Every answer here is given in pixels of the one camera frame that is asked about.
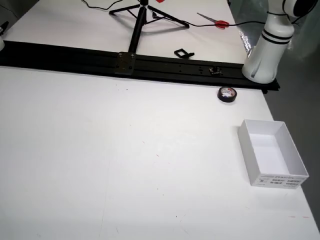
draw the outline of scissors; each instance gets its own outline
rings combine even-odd
[[[229,27],[229,23],[227,21],[223,21],[223,20],[214,20],[213,18],[211,17],[208,17],[208,16],[205,16],[201,13],[198,13],[201,17],[205,18],[205,19],[208,19],[209,21],[213,22],[214,24],[216,24],[216,27],[218,29],[226,29]]]

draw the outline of metal bracket plate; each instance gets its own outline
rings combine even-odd
[[[135,69],[136,54],[132,52],[119,52],[115,61],[114,73],[132,75]]]

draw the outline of scissor blade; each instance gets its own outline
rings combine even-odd
[[[213,23],[216,23],[216,20],[214,20],[214,19],[211,18],[211,17],[205,16],[205,15],[203,15],[203,14],[201,14],[201,13],[198,13],[198,12],[197,12],[197,14],[200,15],[201,17],[203,17],[203,18],[205,18],[205,19],[213,22]]]

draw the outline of metal extrusion rail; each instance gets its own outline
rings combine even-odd
[[[276,80],[246,79],[242,64],[144,56],[65,46],[5,41],[0,66],[148,81],[278,91]]]

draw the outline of tripod leg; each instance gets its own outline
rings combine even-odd
[[[147,19],[147,9],[144,6],[142,6],[139,9],[138,17],[136,18],[136,22],[134,25],[134,30],[132,33],[132,38],[131,38],[129,51],[128,51],[129,53],[136,53],[142,27],[146,24],[146,19]]]
[[[150,9],[151,11],[154,11],[154,12],[157,13],[157,14],[161,14],[162,16],[164,16],[164,17],[166,17],[166,18],[168,18],[168,19],[171,19],[172,21],[175,21],[175,22],[177,22],[177,23],[185,26],[186,28],[190,28],[190,26],[189,26],[188,23],[186,23],[186,22],[184,22],[184,21],[181,21],[181,20],[179,20],[178,18],[175,18],[174,16],[171,16],[171,15],[169,15],[169,14],[166,14],[165,12],[160,11],[160,10],[158,10],[158,9],[150,6],[150,5],[148,6],[148,9]]]
[[[140,4],[112,10],[112,11],[109,11],[109,14],[114,15],[115,13],[118,13],[118,12],[127,11],[127,10],[131,10],[131,9],[137,9],[137,8],[140,8]]]

